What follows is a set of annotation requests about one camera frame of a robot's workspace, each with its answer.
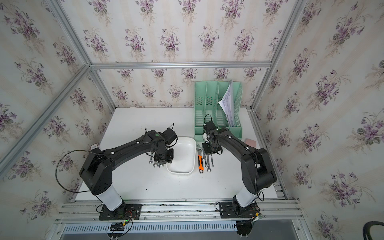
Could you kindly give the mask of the orange handled adjustable wrench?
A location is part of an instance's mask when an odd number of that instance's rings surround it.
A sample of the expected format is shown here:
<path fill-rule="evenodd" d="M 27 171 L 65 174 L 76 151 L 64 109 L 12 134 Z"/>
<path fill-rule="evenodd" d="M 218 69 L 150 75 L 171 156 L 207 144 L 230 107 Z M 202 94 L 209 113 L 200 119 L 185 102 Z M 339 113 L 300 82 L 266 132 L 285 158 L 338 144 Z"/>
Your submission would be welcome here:
<path fill-rule="evenodd" d="M 199 144 L 197 144 L 197 152 L 198 152 L 198 168 L 199 168 L 199 173 L 200 173 L 200 174 L 203 174 L 203 173 L 204 173 L 202 151 L 203 151 L 203 149 L 200 147 Z"/>

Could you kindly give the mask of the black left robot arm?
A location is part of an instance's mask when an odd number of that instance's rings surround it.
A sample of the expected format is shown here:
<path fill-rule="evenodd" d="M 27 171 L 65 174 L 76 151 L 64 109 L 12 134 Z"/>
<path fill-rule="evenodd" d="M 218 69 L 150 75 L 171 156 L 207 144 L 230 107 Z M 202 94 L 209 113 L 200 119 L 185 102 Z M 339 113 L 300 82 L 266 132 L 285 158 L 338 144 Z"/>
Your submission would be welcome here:
<path fill-rule="evenodd" d="M 167 128 L 163 133 L 147 131 L 138 139 L 111 149 L 96 148 L 87 156 L 79 175 L 90 192 L 109 211 L 115 212 L 125 202 L 113 186 L 113 171 L 143 154 L 150 156 L 155 165 L 171 163 L 174 159 L 173 143 L 177 140 L 176 133 Z"/>

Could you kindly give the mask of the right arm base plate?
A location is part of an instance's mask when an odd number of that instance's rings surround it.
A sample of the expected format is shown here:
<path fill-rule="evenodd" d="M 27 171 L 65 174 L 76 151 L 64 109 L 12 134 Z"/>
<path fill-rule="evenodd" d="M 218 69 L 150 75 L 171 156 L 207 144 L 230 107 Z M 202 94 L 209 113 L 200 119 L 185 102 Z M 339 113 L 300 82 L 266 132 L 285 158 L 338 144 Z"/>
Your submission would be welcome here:
<path fill-rule="evenodd" d="M 261 211 L 257 203 L 251 203 L 243 208 L 234 202 L 219 202 L 215 208 L 219 211 L 221 219 L 252 219 Z"/>

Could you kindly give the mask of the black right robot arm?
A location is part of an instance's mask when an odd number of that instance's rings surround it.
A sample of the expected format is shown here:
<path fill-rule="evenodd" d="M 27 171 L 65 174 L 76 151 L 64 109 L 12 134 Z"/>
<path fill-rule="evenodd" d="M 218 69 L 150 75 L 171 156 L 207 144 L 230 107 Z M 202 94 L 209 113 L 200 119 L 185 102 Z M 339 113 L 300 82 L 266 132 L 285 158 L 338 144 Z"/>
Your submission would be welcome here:
<path fill-rule="evenodd" d="M 206 136 L 203 149 L 206 155 L 221 155 L 228 150 L 241 164 L 243 188 L 234 196 L 235 207 L 245 209 L 258 194 L 277 181 L 273 163 L 268 151 L 257 149 L 241 141 L 228 128 L 217 127 L 212 121 L 203 125 Z"/>

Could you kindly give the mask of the silver end wrench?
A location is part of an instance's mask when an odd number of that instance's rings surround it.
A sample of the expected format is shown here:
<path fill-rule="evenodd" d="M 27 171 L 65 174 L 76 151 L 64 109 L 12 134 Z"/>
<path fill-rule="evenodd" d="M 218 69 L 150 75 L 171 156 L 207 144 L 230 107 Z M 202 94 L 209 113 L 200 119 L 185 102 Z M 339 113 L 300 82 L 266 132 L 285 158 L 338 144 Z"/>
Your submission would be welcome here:
<path fill-rule="evenodd" d="M 210 173 L 212 171 L 212 169 L 211 169 L 211 165 L 210 165 L 210 156 L 209 155 L 205 155 L 205 162 L 206 162 L 207 172 Z"/>

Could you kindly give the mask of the white plastic storage tray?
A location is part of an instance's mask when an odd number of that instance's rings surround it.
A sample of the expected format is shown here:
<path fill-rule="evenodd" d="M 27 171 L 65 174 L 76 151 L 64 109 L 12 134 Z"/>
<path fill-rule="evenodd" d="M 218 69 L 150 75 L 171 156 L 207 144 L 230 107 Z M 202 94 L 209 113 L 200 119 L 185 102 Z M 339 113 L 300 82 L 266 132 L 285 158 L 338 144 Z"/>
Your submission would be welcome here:
<path fill-rule="evenodd" d="M 195 169 L 197 143 L 193 138 L 179 137 L 173 146 L 174 159 L 167 164 L 167 170 L 174 175 L 189 175 Z"/>

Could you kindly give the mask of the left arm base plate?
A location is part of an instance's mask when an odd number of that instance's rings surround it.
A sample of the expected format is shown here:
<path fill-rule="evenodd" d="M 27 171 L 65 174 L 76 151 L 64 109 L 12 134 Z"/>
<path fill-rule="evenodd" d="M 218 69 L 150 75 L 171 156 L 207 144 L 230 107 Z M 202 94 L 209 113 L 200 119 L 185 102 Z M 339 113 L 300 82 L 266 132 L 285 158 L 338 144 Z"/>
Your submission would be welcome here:
<path fill-rule="evenodd" d="M 142 206 L 141 204 L 122 204 L 116 210 L 110 211 L 103 205 L 100 211 L 99 221 L 138 220 Z"/>

